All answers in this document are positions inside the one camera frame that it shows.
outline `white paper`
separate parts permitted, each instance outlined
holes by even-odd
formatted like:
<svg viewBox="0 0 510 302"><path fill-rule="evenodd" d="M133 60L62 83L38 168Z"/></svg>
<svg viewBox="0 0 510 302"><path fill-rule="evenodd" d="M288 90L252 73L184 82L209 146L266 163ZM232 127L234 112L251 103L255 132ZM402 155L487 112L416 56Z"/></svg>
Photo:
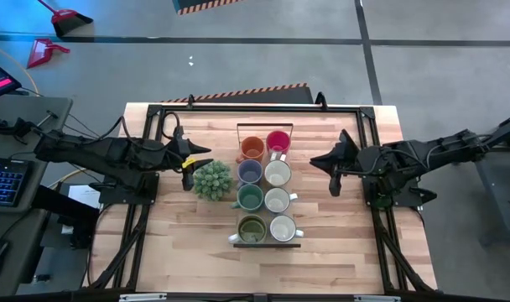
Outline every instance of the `white paper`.
<svg viewBox="0 0 510 302"><path fill-rule="evenodd" d="M69 198L96 209L101 208L101 204L98 202L100 196L101 193L97 190L93 190L89 185L72 185L69 188ZM72 232L72 226L63 225L61 228L61 234L72 234Z"/></svg>

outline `keyboard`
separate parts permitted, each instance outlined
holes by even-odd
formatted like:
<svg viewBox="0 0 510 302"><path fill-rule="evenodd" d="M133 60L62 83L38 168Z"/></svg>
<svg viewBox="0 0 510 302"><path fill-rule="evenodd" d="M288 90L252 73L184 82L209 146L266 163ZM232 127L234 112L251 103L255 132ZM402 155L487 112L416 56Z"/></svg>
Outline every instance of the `keyboard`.
<svg viewBox="0 0 510 302"><path fill-rule="evenodd" d="M30 170L29 161L0 159L0 206L17 206Z"/></svg>

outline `pink mug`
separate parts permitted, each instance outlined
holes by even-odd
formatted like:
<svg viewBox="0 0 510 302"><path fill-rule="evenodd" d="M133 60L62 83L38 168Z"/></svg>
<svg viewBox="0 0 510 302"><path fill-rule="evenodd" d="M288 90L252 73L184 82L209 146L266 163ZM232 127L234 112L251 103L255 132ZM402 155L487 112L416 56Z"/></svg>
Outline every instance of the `pink mug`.
<svg viewBox="0 0 510 302"><path fill-rule="evenodd" d="M283 131L272 131L266 137L266 147L269 154L272 152L286 154L290 148L290 136Z"/></svg>

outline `olive green mug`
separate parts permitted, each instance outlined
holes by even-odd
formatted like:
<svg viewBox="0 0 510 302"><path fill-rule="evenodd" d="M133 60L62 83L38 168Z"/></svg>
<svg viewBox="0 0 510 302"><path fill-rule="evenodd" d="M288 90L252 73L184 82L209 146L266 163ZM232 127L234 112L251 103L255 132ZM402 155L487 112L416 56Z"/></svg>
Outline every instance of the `olive green mug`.
<svg viewBox="0 0 510 302"><path fill-rule="evenodd" d="M243 217L237 225L237 233L229 236L229 243L260 243L266 239L266 222L257 215Z"/></svg>

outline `mug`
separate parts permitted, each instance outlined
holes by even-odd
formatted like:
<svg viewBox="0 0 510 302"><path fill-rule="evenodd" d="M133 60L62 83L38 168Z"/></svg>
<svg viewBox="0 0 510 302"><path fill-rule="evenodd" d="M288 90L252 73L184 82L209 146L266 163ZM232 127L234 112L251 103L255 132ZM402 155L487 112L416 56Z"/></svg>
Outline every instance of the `mug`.
<svg viewBox="0 0 510 302"><path fill-rule="evenodd" d="M283 131L272 131L266 137L266 147L269 152L286 154L290 148L290 136Z"/></svg>
<svg viewBox="0 0 510 302"><path fill-rule="evenodd" d="M281 154L279 160L270 161L264 170L264 178L274 187L287 184L292 177L292 170L289 164L285 163L286 156L286 154Z"/></svg>
<svg viewBox="0 0 510 302"><path fill-rule="evenodd" d="M292 218L279 215L270 223L270 233L279 242L288 242L294 237L303 237L304 232L296 229L296 223Z"/></svg>
<svg viewBox="0 0 510 302"><path fill-rule="evenodd" d="M240 144L240 153L237 163L240 164L245 159L255 159L260 163L264 155L264 142L258 137L245 138Z"/></svg>
<svg viewBox="0 0 510 302"><path fill-rule="evenodd" d="M264 202L264 193L256 185L244 185L237 193L237 201L231 204L231 208L242 208L247 212L260 209Z"/></svg>
<svg viewBox="0 0 510 302"><path fill-rule="evenodd" d="M257 215L248 215L238 222L237 233L229 236L229 243L260 243L266 238L264 220Z"/></svg>
<svg viewBox="0 0 510 302"><path fill-rule="evenodd" d="M264 196L264 205L272 213L279 214L286 211L290 201L298 199L297 194L289 194L281 188L273 188Z"/></svg>
<svg viewBox="0 0 510 302"><path fill-rule="evenodd" d="M238 187L243 185L258 185L263 177L263 166L257 160L244 160L238 165Z"/></svg>

